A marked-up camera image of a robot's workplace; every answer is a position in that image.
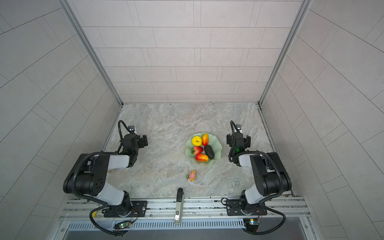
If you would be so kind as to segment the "yellow fake bell pepper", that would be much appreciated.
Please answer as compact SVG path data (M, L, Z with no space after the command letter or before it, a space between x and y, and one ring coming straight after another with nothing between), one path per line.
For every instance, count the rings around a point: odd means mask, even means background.
M195 147L200 147L200 146L203 144L202 138L199 137L199 136L194 136L194 137L192 138L192 144L193 144Z

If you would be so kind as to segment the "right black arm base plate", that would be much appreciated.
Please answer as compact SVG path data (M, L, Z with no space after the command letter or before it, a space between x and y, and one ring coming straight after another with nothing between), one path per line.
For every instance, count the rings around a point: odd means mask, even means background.
M222 204L227 208L228 216L266 216L267 210L265 204L251 205L242 209L240 200L222 199Z

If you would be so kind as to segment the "red fake strawberry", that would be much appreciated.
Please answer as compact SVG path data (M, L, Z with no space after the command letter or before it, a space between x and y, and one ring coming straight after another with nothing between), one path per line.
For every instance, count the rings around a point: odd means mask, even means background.
M198 155L198 154L201 154L203 151L204 151L203 147L194 146L194 148L192 149L192 154Z

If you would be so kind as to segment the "red orange fake mango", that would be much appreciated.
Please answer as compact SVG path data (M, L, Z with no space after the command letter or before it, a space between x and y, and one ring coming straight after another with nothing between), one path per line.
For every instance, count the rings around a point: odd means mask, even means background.
M199 161L199 162L207 162L209 161L209 157L205 154L197 154L196 155L196 160Z

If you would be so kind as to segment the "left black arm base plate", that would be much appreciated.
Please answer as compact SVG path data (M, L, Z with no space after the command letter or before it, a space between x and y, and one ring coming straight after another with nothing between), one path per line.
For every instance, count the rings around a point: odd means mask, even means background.
M102 213L105 218L144 217L147 205L147 201L123 201L117 206L107 206Z

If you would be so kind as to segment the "dark fake avocado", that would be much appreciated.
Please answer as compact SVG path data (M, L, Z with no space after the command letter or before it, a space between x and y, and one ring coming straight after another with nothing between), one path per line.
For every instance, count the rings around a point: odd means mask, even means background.
M210 160L215 158L215 152L210 145L204 146L204 151Z

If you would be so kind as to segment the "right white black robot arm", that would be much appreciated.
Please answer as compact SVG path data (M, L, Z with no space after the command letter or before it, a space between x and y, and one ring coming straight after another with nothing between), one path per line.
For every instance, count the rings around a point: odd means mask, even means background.
M254 184L242 191L240 209L243 214L253 214L265 202L280 197L292 189L291 179L276 152L249 151L251 137L244 137L241 128L230 121L232 132L227 135L231 147L229 161L239 167L252 169Z

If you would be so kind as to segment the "red yellow fake mango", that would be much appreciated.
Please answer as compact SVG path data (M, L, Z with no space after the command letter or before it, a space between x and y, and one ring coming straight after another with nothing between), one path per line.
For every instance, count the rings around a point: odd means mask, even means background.
M209 135L207 133L204 133L202 136L202 145L205 147L206 145L209 144Z

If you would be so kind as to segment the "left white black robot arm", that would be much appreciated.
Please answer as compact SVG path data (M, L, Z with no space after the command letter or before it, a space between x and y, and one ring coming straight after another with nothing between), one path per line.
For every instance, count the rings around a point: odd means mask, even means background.
M127 126L122 120L118 121L118 130L118 150L81 154L64 181L63 191L100 204L105 218L144 217L148 202L131 201L128 192L107 182L107 173L133 167L139 149L148 146L148 139L146 135L136 134L135 127Z

